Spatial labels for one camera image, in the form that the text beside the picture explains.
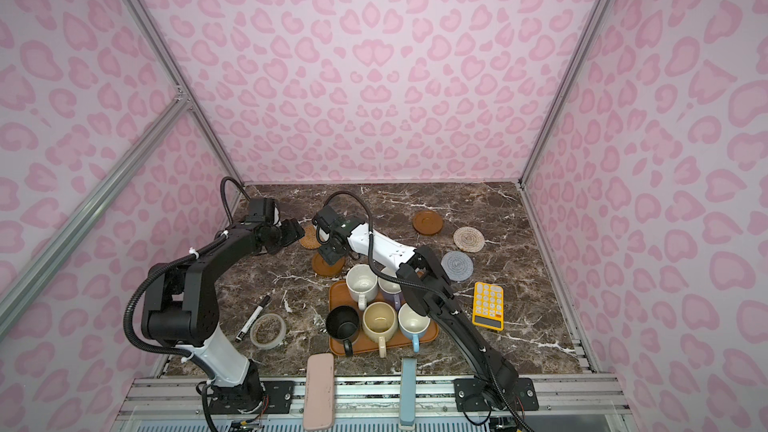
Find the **brown wooden coaster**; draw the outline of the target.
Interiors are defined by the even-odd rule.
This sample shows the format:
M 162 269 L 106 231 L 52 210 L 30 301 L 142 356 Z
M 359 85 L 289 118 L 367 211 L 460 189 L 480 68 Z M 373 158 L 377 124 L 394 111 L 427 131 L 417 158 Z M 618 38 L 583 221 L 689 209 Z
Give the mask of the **brown wooden coaster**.
M 319 253 L 316 253 L 311 260 L 311 268 L 313 272 L 321 277 L 338 276 L 343 270 L 345 264 L 345 257 L 342 257 L 336 262 L 329 264 Z
M 412 226 L 421 235 L 433 236 L 443 229 L 444 219 L 437 212 L 422 210 L 413 216 Z
M 321 244 L 317 238 L 317 231 L 313 224 L 307 222 L 303 225 L 304 236 L 299 240 L 299 244 L 308 250 L 316 250 Z

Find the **white speckled mug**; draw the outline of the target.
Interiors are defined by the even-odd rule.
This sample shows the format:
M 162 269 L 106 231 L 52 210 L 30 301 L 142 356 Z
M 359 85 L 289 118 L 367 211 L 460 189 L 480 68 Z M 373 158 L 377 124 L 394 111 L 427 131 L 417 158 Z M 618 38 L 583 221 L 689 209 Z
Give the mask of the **white speckled mug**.
M 345 282 L 350 297 L 357 303 L 360 311 L 364 311 L 379 292 L 378 278 L 365 264 L 352 266 L 346 274 Z

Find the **lilac mug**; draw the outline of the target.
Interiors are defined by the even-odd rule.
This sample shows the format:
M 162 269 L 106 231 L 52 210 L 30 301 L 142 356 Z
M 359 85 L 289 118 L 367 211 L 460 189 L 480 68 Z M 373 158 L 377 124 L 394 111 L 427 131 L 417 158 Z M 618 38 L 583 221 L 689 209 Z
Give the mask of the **lilac mug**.
M 383 299 L 389 303 L 396 311 L 399 311 L 404 302 L 404 296 L 401 286 L 382 278 L 378 279 L 378 287 Z

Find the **black mug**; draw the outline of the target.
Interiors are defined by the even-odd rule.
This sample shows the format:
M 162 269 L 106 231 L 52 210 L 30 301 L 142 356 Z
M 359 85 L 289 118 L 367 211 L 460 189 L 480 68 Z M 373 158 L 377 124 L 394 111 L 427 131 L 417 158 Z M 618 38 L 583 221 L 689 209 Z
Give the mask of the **black mug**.
M 360 332 L 360 316 L 356 308 L 343 305 L 333 308 L 325 321 L 329 336 L 339 342 L 346 357 L 354 355 L 353 345 Z

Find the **grey woven coaster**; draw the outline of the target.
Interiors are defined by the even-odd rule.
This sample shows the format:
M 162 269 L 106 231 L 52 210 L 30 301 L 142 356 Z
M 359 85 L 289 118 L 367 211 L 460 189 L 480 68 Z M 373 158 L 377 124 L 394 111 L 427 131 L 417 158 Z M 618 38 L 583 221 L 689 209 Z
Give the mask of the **grey woven coaster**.
M 474 272 L 473 260 L 464 252 L 451 251 L 441 259 L 441 266 L 451 281 L 463 282 Z

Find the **multicolour woven coaster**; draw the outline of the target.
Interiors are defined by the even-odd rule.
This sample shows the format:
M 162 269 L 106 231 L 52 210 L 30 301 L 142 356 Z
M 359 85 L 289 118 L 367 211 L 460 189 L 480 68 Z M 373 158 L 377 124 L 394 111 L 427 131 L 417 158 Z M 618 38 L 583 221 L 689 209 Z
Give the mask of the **multicolour woven coaster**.
M 486 244 L 484 235 L 478 229 L 469 226 L 458 228 L 453 234 L 453 241 L 461 251 L 466 253 L 477 253 Z

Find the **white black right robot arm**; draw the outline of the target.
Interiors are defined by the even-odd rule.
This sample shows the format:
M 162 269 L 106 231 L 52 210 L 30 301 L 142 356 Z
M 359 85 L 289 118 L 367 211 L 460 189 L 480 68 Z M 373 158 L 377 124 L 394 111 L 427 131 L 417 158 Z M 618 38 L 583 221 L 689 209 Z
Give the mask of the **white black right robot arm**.
M 475 378 L 485 384 L 482 394 L 488 404 L 516 412 L 517 370 L 472 324 L 435 252 L 427 246 L 401 244 L 355 217 L 329 222 L 316 214 L 312 223 L 325 260 L 354 252 L 367 258 L 376 275 L 381 275 L 384 267 L 393 270 L 392 279 L 401 286 L 407 305 L 436 322 L 456 343 Z

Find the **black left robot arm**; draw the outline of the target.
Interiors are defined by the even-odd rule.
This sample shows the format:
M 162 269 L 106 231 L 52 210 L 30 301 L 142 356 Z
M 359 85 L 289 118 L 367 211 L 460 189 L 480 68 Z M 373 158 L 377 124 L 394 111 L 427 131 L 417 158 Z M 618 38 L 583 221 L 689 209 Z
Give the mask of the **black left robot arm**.
M 137 290 L 144 300 L 138 344 L 193 362 L 215 387 L 258 384 L 255 366 L 221 330 L 216 282 L 241 259 L 274 255 L 303 236 L 295 219 L 277 224 L 241 222 L 186 256 L 154 266 Z

